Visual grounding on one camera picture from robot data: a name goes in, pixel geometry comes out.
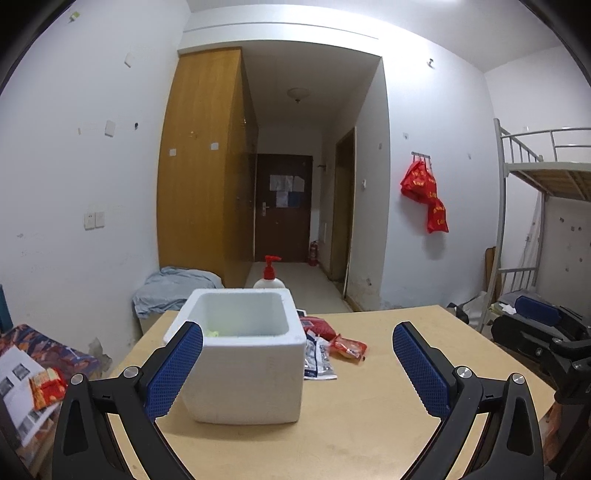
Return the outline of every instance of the light blue cloth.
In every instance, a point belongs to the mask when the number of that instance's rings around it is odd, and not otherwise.
[[[196,288],[223,288],[222,279],[203,270],[164,267],[150,275],[133,302],[140,319],[151,313],[180,310]]]

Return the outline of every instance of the white bottle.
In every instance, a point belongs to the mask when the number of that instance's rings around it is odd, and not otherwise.
[[[278,262],[281,257],[275,257],[273,255],[266,255],[265,261],[267,266],[263,270],[262,278],[255,283],[253,288],[285,288],[285,284],[275,277],[275,269],[273,268],[273,262]]]

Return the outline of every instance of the blue gripper pad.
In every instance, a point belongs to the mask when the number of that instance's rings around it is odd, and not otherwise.
[[[168,413],[202,349],[203,332],[194,323],[146,387],[144,410],[150,420]]]
[[[450,412],[449,387],[421,346],[402,324],[392,336],[394,353],[429,415],[444,419]]]
[[[555,326],[560,321],[560,312],[556,307],[522,295],[515,301],[515,310],[525,318]]]

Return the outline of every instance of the wooden table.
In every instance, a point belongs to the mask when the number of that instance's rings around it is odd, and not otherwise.
[[[167,312],[113,372],[141,366],[176,316]],[[507,379],[522,373],[538,418],[554,402],[554,391],[515,359],[438,306],[383,312],[322,315],[343,336],[368,344],[366,361],[332,363],[335,381],[307,381],[300,421],[275,426],[224,426],[193,421],[180,398],[157,420],[170,446],[196,479],[203,480],[395,480],[400,479],[431,438],[439,420],[427,414],[392,352],[392,330],[412,321],[426,341],[453,365],[480,377]],[[460,478],[482,431],[477,417],[448,478]],[[118,417],[113,429],[129,468],[148,478]]]

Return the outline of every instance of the metal bed frame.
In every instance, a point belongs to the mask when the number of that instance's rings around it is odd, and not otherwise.
[[[498,292],[499,295],[504,291],[505,283],[510,275],[512,275],[511,292],[521,290],[524,287],[524,279],[526,278],[525,288],[530,286],[535,287],[537,285],[542,248],[544,245],[545,204],[547,199],[549,197],[560,197],[591,202],[591,163],[564,162],[558,160],[557,150],[559,148],[591,148],[591,145],[586,144],[556,144],[554,137],[556,132],[572,131],[591,131],[591,127],[565,127],[512,134],[501,127],[500,120],[495,118],[496,146],[499,157],[499,225],[496,235],[495,259],[492,264],[491,278],[486,292],[482,317],[478,325],[478,331],[480,333],[482,333],[486,316],[492,304],[498,275],[501,276],[502,280],[501,291]],[[554,161],[552,162],[545,162],[542,155],[536,154],[518,138],[542,134],[550,135],[554,153]],[[505,158],[505,140],[509,140],[508,147],[511,153],[511,162],[507,162]],[[503,238],[505,236],[506,179],[510,174],[514,174],[542,194],[538,251],[535,266],[533,267],[500,268]],[[516,281],[519,281],[519,286],[517,289],[514,289]]]

